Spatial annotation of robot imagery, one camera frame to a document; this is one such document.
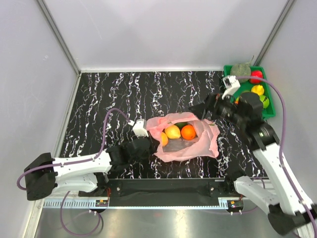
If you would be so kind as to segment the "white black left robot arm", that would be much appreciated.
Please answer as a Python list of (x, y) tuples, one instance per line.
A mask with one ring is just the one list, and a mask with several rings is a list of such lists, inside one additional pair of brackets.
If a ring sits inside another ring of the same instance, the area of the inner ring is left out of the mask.
[(152, 137), (139, 137), (91, 154), (72, 158), (38, 156), (21, 175), (27, 200), (35, 201), (60, 191), (82, 191), (102, 196), (107, 190), (109, 172), (121, 171), (134, 162), (148, 159), (159, 146)]

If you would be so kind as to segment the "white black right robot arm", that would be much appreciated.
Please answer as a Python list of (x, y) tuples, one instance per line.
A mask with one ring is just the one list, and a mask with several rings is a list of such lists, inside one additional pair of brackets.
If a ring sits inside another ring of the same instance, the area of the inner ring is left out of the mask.
[(253, 182), (241, 171), (225, 178), (229, 196), (238, 194), (251, 200), (267, 214), (272, 228), (284, 236), (297, 228), (312, 224), (317, 218), (317, 206), (301, 189), (281, 151), (282, 142), (274, 129), (263, 120), (263, 104), (259, 95), (243, 93), (236, 104), (232, 96), (208, 94), (206, 99), (189, 107), (198, 119), (211, 113), (212, 119), (223, 118), (236, 125), (253, 155), (261, 163), (275, 194)]

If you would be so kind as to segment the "orange fruit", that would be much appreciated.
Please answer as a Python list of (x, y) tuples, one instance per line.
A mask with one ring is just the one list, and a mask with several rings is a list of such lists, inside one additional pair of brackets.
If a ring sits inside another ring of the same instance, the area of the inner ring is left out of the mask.
[(182, 127), (181, 136), (185, 140), (193, 140), (196, 137), (196, 131), (192, 125), (188, 124)]

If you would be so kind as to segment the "yellow lemon fruit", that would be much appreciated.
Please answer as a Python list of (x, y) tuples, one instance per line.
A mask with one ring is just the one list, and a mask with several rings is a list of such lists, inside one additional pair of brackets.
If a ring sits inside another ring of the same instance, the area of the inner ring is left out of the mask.
[(264, 94), (264, 87), (262, 85), (255, 85), (251, 88), (251, 92), (252, 93), (255, 93), (259, 96), (263, 95)]

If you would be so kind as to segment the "pale yellow round fruit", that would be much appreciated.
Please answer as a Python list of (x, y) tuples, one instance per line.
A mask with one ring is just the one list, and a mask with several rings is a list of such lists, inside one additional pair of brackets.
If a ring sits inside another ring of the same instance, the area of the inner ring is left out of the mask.
[(169, 139), (179, 139), (181, 137), (181, 131), (176, 125), (167, 127), (164, 132)]

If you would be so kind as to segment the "pink plastic bag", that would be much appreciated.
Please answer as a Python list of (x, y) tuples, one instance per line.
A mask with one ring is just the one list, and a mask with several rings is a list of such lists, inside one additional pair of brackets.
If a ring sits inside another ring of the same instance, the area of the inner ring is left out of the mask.
[[(169, 126), (178, 122), (186, 122), (194, 127), (195, 138), (169, 139), (167, 145), (162, 145), (161, 133)], [(219, 155), (217, 137), (220, 131), (212, 121), (199, 120), (193, 113), (172, 113), (164, 117), (155, 117), (147, 120), (146, 130), (153, 139), (159, 142), (155, 156), (163, 162), (186, 161), (196, 157), (216, 158)]]

